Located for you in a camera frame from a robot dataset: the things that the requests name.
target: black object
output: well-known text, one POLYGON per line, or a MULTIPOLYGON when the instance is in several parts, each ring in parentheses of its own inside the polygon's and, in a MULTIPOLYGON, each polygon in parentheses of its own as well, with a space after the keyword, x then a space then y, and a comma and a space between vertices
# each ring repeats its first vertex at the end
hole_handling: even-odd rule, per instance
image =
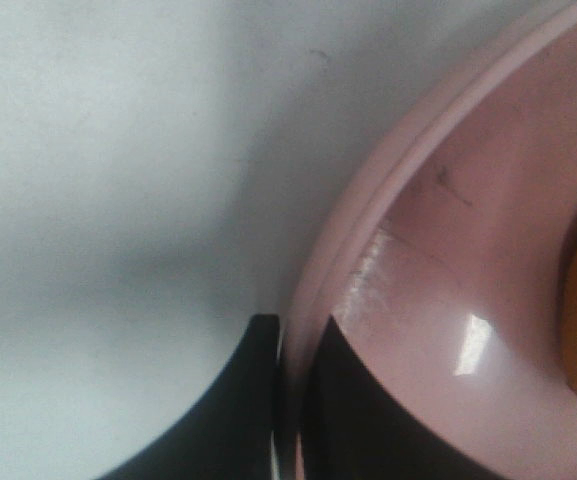
POLYGON ((308 480, 501 480, 395 402, 334 319, 311 370, 301 423, 308 480))
POLYGON ((223 372, 197 404, 101 480, 270 480, 278 336, 277 316, 254 316, 223 372))

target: white background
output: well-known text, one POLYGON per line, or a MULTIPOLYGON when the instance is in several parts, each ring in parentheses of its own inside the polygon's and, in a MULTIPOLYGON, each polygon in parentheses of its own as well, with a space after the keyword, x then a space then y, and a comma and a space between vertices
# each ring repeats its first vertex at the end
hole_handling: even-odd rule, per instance
POLYGON ((0 479, 171 425, 379 138, 534 3, 0 0, 0 479))

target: white surface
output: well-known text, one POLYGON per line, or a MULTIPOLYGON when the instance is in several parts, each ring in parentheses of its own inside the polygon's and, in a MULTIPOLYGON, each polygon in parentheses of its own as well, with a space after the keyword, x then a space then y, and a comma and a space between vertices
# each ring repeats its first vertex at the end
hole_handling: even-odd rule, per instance
POLYGON ((0 1, 0 479, 172 424, 379 137, 534 3, 0 1))

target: pink bowl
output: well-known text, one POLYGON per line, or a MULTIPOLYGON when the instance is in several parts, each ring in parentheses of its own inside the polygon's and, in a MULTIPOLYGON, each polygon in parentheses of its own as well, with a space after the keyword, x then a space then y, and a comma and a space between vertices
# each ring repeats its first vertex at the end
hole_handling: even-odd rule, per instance
POLYGON ((511 479, 577 480, 557 345, 576 235, 577 2, 551 2, 420 102, 340 199, 288 319, 286 432, 333 314, 457 449, 511 479))

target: pink plastic container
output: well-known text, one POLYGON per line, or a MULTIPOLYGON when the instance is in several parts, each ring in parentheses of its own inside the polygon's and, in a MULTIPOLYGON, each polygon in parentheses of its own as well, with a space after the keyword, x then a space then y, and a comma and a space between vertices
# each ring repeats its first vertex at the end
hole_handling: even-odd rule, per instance
POLYGON ((509 479, 577 480, 557 343, 577 236, 577 2, 565 3, 434 89, 339 200, 285 331, 286 432, 333 314, 383 387, 458 450, 509 479))

